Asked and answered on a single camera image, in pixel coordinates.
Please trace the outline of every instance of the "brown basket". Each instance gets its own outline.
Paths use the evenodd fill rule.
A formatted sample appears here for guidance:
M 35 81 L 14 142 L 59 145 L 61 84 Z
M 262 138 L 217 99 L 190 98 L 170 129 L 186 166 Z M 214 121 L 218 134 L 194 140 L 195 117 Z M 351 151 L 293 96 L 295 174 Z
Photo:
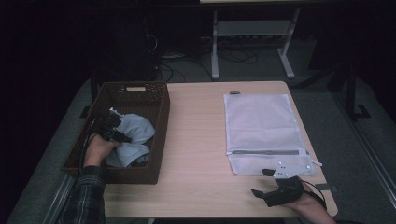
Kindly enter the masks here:
M 110 107 L 114 107 L 121 114 L 136 114 L 148 119 L 155 128 L 155 134 L 145 144 L 150 149 L 147 162 L 131 168 L 110 167 L 104 162 L 107 183 L 156 184 L 163 158 L 169 106 L 169 93 L 165 82 L 104 83 L 62 170 L 74 178 L 78 177 L 79 152 L 90 123 L 94 118 L 107 114 Z

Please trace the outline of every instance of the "sleeve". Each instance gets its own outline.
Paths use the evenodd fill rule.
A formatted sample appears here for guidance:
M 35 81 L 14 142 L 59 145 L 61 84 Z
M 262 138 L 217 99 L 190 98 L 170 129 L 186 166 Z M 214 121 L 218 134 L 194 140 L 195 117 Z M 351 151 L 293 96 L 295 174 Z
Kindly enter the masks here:
M 59 223 L 105 223 L 105 170 L 87 166 L 78 178 Z

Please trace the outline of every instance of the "light wood table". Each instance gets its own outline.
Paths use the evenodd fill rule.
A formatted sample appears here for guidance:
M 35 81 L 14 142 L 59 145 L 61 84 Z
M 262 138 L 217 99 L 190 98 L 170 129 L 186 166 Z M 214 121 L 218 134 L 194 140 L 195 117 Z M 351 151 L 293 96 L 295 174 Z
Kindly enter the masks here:
M 297 217 L 289 208 L 269 208 L 251 189 L 276 189 L 272 177 L 234 175 L 226 156 L 223 95 L 286 93 L 284 82 L 211 82 L 168 84 L 171 99 L 163 163 L 157 185 L 107 185 L 107 217 Z M 315 152 L 291 101 L 306 147 Z M 303 179 L 326 183 L 319 167 Z M 337 213 L 334 199 L 324 190 L 328 211 Z

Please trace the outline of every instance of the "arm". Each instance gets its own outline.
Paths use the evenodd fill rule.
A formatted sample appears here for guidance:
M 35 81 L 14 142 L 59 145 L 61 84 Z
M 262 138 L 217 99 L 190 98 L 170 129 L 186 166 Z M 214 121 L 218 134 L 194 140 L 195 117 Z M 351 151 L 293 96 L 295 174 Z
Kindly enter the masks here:
M 105 223 L 103 193 L 106 186 L 105 170 L 100 166 L 103 159 L 118 142 L 107 142 L 98 134 L 91 136 L 85 154 L 81 176 L 73 189 L 70 201 L 60 223 Z
M 304 190 L 312 191 L 305 183 Z M 286 203 L 284 206 L 293 209 L 314 224 L 335 224 L 334 219 L 327 213 L 326 209 L 313 197 L 303 193 L 301 198 L 293 203 Z

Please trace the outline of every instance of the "cloth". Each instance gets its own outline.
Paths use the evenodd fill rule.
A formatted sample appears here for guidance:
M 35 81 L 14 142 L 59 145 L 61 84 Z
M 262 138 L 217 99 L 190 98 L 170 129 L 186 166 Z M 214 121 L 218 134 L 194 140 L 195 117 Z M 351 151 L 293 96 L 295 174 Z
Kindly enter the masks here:
M 132 162 L 142 162 L 149 159 L 149 148 L 145 145 L 155 133 L 148 119 L 136 114 L 127 114 L 120 118 L 121 124 L 117 131 L 132 138 L 131 143 L 122 143 L 122 146 L 112 150 L 106 157 L 106 163 L 115 167 L 128 167 Z
M 85 167 L 71 193 L 59 223 L 106 223 L 103 199 L 105 187 L 105 170 L 98 166 Z
M 315 171 L 287 94 L 224 95 L 227 155 L 238 175 L 262 175 L 279 163 Z

